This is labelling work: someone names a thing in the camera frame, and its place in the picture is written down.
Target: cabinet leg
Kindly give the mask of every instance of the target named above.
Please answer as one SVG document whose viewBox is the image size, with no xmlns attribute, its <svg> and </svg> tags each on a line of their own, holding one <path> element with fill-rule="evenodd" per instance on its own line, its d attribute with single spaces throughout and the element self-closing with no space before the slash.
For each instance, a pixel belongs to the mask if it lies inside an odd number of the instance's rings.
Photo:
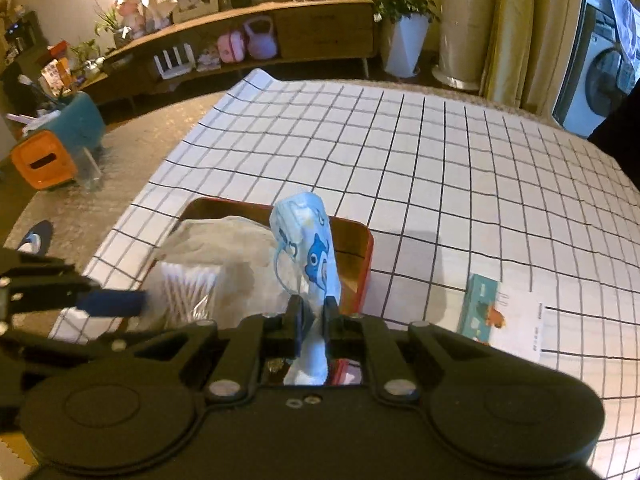
<svg viewBox="0 0 640 480">
<path fill-rule="evenodd" d="M 366 57 L 362 58 L 362 70 L 364 71 L 364 79 L 369 79 L 369 60 Z"/>
</svg>

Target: kettlebell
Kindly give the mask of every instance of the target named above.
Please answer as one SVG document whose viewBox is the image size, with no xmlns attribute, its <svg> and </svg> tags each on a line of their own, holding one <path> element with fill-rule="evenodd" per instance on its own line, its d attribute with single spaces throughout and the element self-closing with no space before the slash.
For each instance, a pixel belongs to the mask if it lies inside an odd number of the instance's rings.
<svg viewBox="0 0 640 480">
<path fill-rule="evenodd" d="M 250 27 L 252 23 L 268 22 L 267 32 L 254 32 Z M 271 59 L 278 55 L 278 45 L 273 35 L 273 20 L 270 16 L 255 16 L 244 22 L 244 30 L 249 37 L 247 50 L 254 59 Z"/>
</svg>

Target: washing machine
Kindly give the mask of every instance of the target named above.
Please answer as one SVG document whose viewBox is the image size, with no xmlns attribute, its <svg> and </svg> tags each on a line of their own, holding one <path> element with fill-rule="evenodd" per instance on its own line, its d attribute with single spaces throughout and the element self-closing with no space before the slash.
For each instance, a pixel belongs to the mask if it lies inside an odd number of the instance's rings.
<svg viewBox="0 0 640 480">
<path fill-rule="evenodd" d="M 566 130 L 588 137 L 631 92 L 640 52 L 629 63 L 618 44 L 610 0 L 586 0 L 582 32 L 554 117 Z"/>
</svg>

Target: wooden cabinet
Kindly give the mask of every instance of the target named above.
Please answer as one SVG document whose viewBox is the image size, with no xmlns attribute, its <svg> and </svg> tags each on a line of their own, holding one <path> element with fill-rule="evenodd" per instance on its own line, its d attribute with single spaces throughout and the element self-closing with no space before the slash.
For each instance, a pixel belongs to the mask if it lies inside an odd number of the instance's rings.
<svg viewBox="0 0 640 480">
<path fill-rule="evenodd" d="M 278 41 L 278 56 L 274 59 L 224 64 L 212 72 L 196 72 L 162 80 L 153 69 L 152 57 L 162 50 L 189 43 L 196 57 L 220 34 L 241 25 L 250 17 L 271 16 Z M 181 82 L 231 70 L 244 70 L 280 62 L 320 59 L 362 58 L 368 77 L 367 58 L 376 55 L 376 26 L 371 0 L 321 0 L 316 2 L 267 2 L 217 12 L 184 23 L 171 25 L 159 32 L 132 41 L 107 56 L 106 63 L 117 66 L 96 83 L 86 85 L 97 104 L 131 97 L 140 93 L 156 93 L 175 89 Z"/>
</svg>

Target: white plant pot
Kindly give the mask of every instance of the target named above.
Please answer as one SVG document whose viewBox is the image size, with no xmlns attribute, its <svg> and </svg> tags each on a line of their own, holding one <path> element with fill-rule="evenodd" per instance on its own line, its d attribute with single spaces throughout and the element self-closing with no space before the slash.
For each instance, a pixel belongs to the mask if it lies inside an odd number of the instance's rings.
<svg viewBox="0 0 640 480">
<path fill-rule="evenodd" d="M 382 25 L 380 54 L 385 72 L 396 77 L 413 77 L 424 38 L 429 30 L 429 18 L 420 14 L 403 16 Z"/>
</svg>

